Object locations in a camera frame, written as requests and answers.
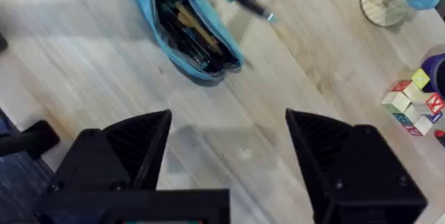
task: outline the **alphabet block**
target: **alphabet block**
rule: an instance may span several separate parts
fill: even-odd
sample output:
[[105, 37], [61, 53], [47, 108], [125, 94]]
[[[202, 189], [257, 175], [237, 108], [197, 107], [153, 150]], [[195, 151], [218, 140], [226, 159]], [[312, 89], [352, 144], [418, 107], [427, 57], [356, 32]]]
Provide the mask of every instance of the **alphabet block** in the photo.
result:
[[430, 77], [421, 68], [412, 75], [411, 79], [420, 89], [430, 82]]
[[416, 109], [412, 105], [409, 105], [405, 112], [393, 113], [393, 115], [401, 124], [406, 125], [414, 125], [414, 123], [421, 117], [421, 115], [416, 112]]
[[409, 99], [416, 97], [417, 95], [423, 93], [423, 91], [417, 87], [413, 81], [402, 80], [396, 83], [391, 91], [403, 92]]
[[439, 113], [437, 113], [437, 114], [435, 114], [435, 115], [427, 115], [426, 117], [427, 117], [428, 119], [430, 119], [430, 121], [431, 121], [433, 124], [435, 124], [436, 122], [439, 121], [439, 119], [440, 119], [443, 115], [444, 115], [444, 114], [443, 114], [441, 111], [439, 111]]
[[434, 124], [426, 117], [421, 116], [414, 125], [402, 124], [413, 136], [425, 136]]
[[421, 93], [414, 96], [411, 103], [418, 113], [425, 115], [436, 115], [445, 106], [438, 93]]
[[403, 113], [410, 105], [410, 99], [402, 92], [389, 92], [382, 100], [382, 105], [390, 113]]

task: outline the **wooden block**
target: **wooden block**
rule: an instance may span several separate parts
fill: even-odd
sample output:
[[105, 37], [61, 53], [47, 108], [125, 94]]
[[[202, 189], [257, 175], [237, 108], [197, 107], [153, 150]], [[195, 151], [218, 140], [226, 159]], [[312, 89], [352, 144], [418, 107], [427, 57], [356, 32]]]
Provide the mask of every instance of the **wooden block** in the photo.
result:
[[428, 119], [430, 119], [430, 121], [431, 121], [433, 124], [435, 124], [436, 122], [439, 121], [439, 119], [440, 119], [443, 115], [444, 115], [444, 114], [443, 114], [441, 111], [439, 111], [439, 113], [436, 113], [435, 115], [427, 115], [426, 117], [427, 117]]
[[430, 77], [421, 68], [412, 75], [411, 79], [420, 89], [430, 82]]
[[438, 93], [421, 93], [411, 98], [411, 103], [420, 114], [436, 115], [445, 103]]
[[413, 97], [423, 93], [423, 91], [413, 81], [410, 80], [398, 81], [391, 91], [403, 92], [409, 99], [412, 99]]
[[403, 113], [410, 105], [410, 99], [402, 92], [389, 92], [382, 100], [382, 105], [390, 113]]
[[411, 83], [412, 81], [410, 80], [397, 81], [396, 85], [391, 89], [391, 92], [402, 92]]
[[421, 116], [414, 125], [402, 124], [413, 136], [425, 136], [434, 124], [426, 117]]
[[412, 105], [409, 105], [405, 112], [393, 113], [393, 115], [401, 124], [405, 125], [414, 125], [421, 117], [420, 113], [417, 113]]

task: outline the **red object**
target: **red object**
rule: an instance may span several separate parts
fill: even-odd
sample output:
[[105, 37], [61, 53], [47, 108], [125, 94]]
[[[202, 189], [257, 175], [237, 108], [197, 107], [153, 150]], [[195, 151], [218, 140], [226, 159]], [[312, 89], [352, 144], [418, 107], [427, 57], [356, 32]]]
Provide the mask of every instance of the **red object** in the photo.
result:
[[434, 136], [436, 136], [436, 137], [442, 137], [442, 136], [445, 136], [445, 131], [442, 131], [442, 130], [436, 130], [436, 131], [434, 131]]
[[392, 92], [400, 92], [403, 91], [405, 88], [407, 88], [412, 81], [408, 81], [408, 80], [404, 80], [404, 81], [399, 81], [392, 89]]
[[440, 112], [440, 109], [444, 108], [445, 106], [444, 101], [441, 99], [438, 93], [434, 93], [434, 95], [432, 95], [426, 101], [426, 104], [428, 105], [433, 114], [438, 114]]
[[402, 126], [413, 136], [423, 136], [423, 134], [413, 125], [402, 124]]

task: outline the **pencil case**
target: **pencil case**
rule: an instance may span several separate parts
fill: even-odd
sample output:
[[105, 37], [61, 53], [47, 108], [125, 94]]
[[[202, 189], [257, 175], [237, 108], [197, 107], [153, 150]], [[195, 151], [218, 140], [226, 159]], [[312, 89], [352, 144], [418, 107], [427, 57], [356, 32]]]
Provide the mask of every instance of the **pencil case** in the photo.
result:
[[[218, 48], [223, 53], [221, 55], [222, 58], [215, 59], [213, 54], [209, 55], [212, 56], [211, 58], [209, 56], [203, 58], [201, 54], [192, 54], [196, 49], [208, 50], [203, 47], [205, 43], [200, 44], [199, 33], [196, 33], [196, 31], [193, 32], [192, 29], [186, 27], [182, 32], [174, 32], [171, 28], [167, 28], [165, 25], [166, 17], [170, 13], [175, 13], [174, 11], [169, 11], [172, 8], [171, 2], [164, 3], [164, 0], [136, 0], [136, 2], [152, 28], [159, 47], [186, 74], [197, 79], [211, 81], [221, 78], [227, 70], [241, 68], [244, 57], [240, 47], [221, 22], [217, 12], [206, 0], [181, 0], [181, 4], [190, 10], [190, 14], [193, 13], [193, 16], [199, 21], [202, 28], [218, 43]], [[196, 44], [184, 44], [183, 40], [181, 40], [181, 34], [184, 33], [186, 36], [190, 36], [191, 33], [197, 35], [197, 40], [194, 42]], [[192, 50], [185, 51], [184, 48], [186, 47], [192, 48]]]

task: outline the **blue pouch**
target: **blue pouch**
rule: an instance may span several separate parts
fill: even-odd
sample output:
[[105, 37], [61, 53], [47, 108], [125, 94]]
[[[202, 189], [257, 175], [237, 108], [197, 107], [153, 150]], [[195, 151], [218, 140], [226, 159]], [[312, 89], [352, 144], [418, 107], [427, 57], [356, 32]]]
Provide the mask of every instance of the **blue pouch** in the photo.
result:
[[159, 44], [159, 47], [167, 54], [167, 57], [178, 67], [183, 69], [187, 74], [192, 77], [211, 81], [220, 78], [224, 75], [227, 69], [238, 69], [244, 62], [244, 57], [241, 50], [230, 32], [220, 21], [217, 12], [206, 0], [187, 0], [193, 8], [196, 15], [199, 17], [207, 30], [213, 34], [213, 37], [219, 41], [219, 43], [226, 46], [233, 58], [237, 60], [237, 65], [222, 68], [221, 70], [214, 70], [212, 72], [205, 71], [205, 66], [198, 65], [195, 61], [192, 61], [194, 56], [189, 56], [184, 52], [175, 48], [172, 42], [172, 38], [168, 31], [164, 29], [159, 20], [159, 14], [156, 8], [155, 0], [136, 0], [140, 6], [145, 18], [147, 19], [150, 27], [154, 32], [154, 37]]

